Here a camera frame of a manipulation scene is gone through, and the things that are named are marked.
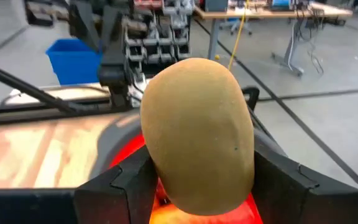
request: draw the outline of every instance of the blue bin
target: blue bin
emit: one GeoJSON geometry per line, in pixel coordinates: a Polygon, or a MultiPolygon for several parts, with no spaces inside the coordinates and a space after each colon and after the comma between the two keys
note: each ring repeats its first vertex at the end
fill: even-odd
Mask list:
{"type": "Polygon", "coordinates": [[[61,85],[99,82],[101,55],[78,39],[57,40],[46,51],[61,85]]]}

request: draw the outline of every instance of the floor line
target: floor line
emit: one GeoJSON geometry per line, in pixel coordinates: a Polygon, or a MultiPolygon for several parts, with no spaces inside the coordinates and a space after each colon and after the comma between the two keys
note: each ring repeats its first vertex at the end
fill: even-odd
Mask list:
{"type": "MultiPolygon", "coordinates": [[[[343,96],[343,95],[352,95],[358,94],[358,89],[356,90],[341,90],[341,91],[328,91],[322,93],[305,93],[299,95],[288,95],[288,96],[279,96],[281,100],[296,100],[296,99],[307,99],[307,98],[319,98],[327,96],[343,96]]],[[[273,98],[262,98],[261,102],[273,101],[273,98]]]]}
{"type": "MultiPolygon", "coordinates": [[[[195,20],[198,25],[209,35],[210,31],[205,28],[199,21],[195,20]]],[[[223,48],[229,55],[232,52],[227,49],[219,40],[218,45],[223,48]]],[[[327,144],[325,144],[267,85],[265,85],[251,70],[249,70],[236,56],[234,60],[243,68],[269,95],[274,99],[285,112],[301,127],[301,129],[336,163],[344,172],[346,172],[358,184],[358,174],[354,172],[327,144]]]]}
{"type": "Polygon", "coordinates": [[[5,47],[7,44],[9,44],[10,42],[12,42],[16,37],[18,37],[19,35],[21,35],[22,33],[24,33],[24,31],[26,31],[30,26],[24,26],[22,28],[20,28],[18,31],[16,31],[14,34],[10,35],[6,40],[2,41],[0,43],[0,50],[5,47]]]}

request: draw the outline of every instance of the gray floor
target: gray floor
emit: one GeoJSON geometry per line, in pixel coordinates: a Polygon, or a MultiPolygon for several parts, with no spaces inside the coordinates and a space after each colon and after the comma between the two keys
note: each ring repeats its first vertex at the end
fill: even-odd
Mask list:
{"type": "MultiPolygon", "coordinates": [[[[210,21],[201,23],[210,29],[210,21]]],[[[25,26],[21,1],[0,0],[0,45],[25,26]]],[[[295,63],[305,70],[301,78],[270,58],[272,51],[284,53],[291,25],[286,20],[266,19],[252,21],[251,26],[254,34],[242,35],[237,56],[262,85],[238,63],[232,72],[241,86],[257,86],[261,98],[268,99],[257,105],[257,116],[294,161],[358,188],[358,15],[348,19],[345,27],[326,26],[317,37],[314,53],[324,75],[311,63],[311,45],[299,47],[295,63]],[[356,93],[335,94],[350,90],[356,93]],[[308,96],[312,93],[323,95],[308,96]],[[278,99],[269,100],[272,95],[278,99]]],[[[0,48],[0,67],[36,86],[58,85],[45,51],[64,37],[68,37],[65,24],[53,29],[30,27],[0,48]]],[[[194,57],[207,55],[208,39],[208,33],[192,23],[194,57]]],[[[236,36],[224,30],[219,39],[232,50],[236,36]]],[[[218,54],[219,62],[227,65],[227,52],[218,47],[218,54]]],[[[0,101],[10,91],[0,84],[0,101]]]]}

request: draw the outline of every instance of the desk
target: desk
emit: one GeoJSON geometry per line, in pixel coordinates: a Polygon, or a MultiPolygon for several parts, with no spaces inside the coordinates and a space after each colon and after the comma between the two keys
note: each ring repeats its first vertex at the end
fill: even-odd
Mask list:
{"type": "MultiPolygon", "coordinates": [[[[261,6],[265,3],[258,2],[257,5],[261,6]]],[[[250,4],[250,8],[252,9],[255,4],[250,4]]],[[[320,4],[317,2],[312,2],[310,4],[310,8],[320,9],[324,11],[324,14],[321,13],[319,16],[321,17],[349,17],[352,16],[352,11],[340,9],[334,6],[329,6],[325,4],[320,4]]],[[[218,34],[219,34],[219,24],[221,23],[221,19],[225,18],[241,18],[244,15],[244,11],[235,11],[233,9],[228,10],[227,12],[204,12],[199,7],[196,7],[196,13],[202,19],[212,19],[212,29],[211,29],[211,37],[209,40],[209,50],[208,50],[208,58],[213,60],[216,55],[216,46],[218,44],[218,34]]],[[[258,8],[257,11],[247,11],[246,16],[248,18],[297,18],[297,17],[312,17],[313,15],[310,11],[287,11],[287,12],[272,12],[263,9],[262,7],[258,8]]],[[[297,20],[296,24],[293,26],[294,30],[298,30],[302,23],[303,19],[297,20]]],[[[287,51],[284,57],[273,54],[273,58],[280,63],[281,65],[289,68],[291,71],[295,72],[297,75],[301,75],[303,70],[298,68],[295,65],[292,65],[291,55],[292,52],[296,48],[298,37],[294,37],[290,39],[290,43],[288,44],[287,51]]]]}
{"type": "Polygon", "coordinates": [[[101,134],[110,125],[119,131],[131,121],[122,120],[122,116],[0,126],[0,189],[75,188],[84,184],[100,158],[101,134]]]}

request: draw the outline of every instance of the wooden table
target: wooden table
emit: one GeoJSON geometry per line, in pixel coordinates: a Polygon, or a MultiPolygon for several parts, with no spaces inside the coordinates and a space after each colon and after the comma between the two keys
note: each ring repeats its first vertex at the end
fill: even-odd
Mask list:
{"type": "MultiPolygon", "coordinates": [[[[211,37],[209,39],[209,50],[208,50],[208,58],[210,60],[214,60],[216,55],[216,46],[218,44],[218,35],[219,35],[219,25],[222,19],[225,18],[241,18],[244,13],[247,18],[298,18],[298,17],[312,17],[311,13],[312,9],[318,9],[324,11],[324,13],[319,13],[319,17],[349,17],[352,16],[352,11],[340,9],[334,6],[329,6],[325,4],[320,4],[317,2],[312,2],[309,5],[309,10],[305,11],[285,11],[285,12],[272,12],[266,9],[263,9],[265,3],[250,3],[249,8],[250,11],[236,11],[234,9],[229,9],[227,12],[204,12],[199,7],[196,7],[196,13],[202,19],[212,19],[212,29],[211,29],[211,37]]],[[[299,30],[304,19],[299,19],[293,26],[294,30],[299,30]]],[[[273,54],[274,59],[282,64],[283,66],[288,67],[291,71],[295,72],[297,75],[302,74],[303,70],[298,68],[297,66],[292,65],[291,63],[291,55],[292,52],[296,49],[298,38],[291,38],[290,43],[288,44],[287,52],[284,57],[280,57],[278,55],[273,54]]]]}
{"type": "MultiPolygon", "coordinates": [[[[84,86],[105,90],[99,83],[84,86]]],[[[64,100],[109,95],[90,88],[46,89],[64,100]]],[[[18,95],[17,90],[11,96],[6,101],[10,105],[37,102],[26,94],[18,95]]],[[[121,140],[137,131],[139,110],[2,125],[0,189],[77,187],[106,170],[122,148],[121,140]]]]}

